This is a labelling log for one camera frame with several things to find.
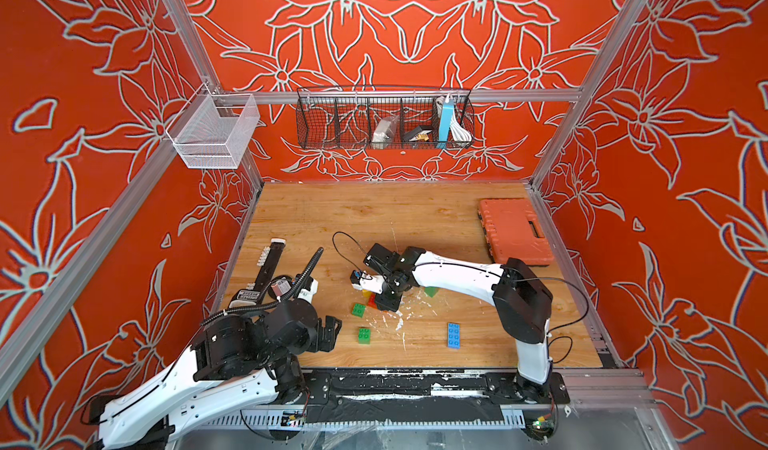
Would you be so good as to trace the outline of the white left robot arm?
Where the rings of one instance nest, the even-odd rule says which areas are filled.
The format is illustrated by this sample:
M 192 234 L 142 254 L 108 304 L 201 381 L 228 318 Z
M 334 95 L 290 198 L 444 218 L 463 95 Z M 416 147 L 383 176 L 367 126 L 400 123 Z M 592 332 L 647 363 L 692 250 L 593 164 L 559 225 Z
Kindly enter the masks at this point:
M 286 243 L 270 242 L 255 281 L 206 319 L 179 357 L 124 395 L 98 395 L 84 411 L 97 427 L 93 449 L 161 449 L 199 426 L 255 405 L 307 406 L 311 390 L 298 361 L 329 352 L 342 323 L 312 304 L 316 250 L 295 276 L 275 270 Z

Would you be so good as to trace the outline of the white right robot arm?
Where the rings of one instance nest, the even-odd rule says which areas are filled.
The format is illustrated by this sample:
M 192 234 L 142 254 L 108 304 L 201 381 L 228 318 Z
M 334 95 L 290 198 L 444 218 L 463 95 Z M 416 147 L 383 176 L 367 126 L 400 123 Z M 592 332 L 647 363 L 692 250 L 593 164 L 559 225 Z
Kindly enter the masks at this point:
M 376 243 L 363 263 L 366 268 L 352 271 L 350 282 L 359 291 L 373 293 L 379 310 L 397 311 L 405 292 L 414 287 L 436 287 L 492 305 L 503 329 L 515 340 L 518 379 L 539 387 L 549 381 L 553 361 L 547 339 L 553 295 L 522 260 L 481 264 L 413 246 L 397 253 Z

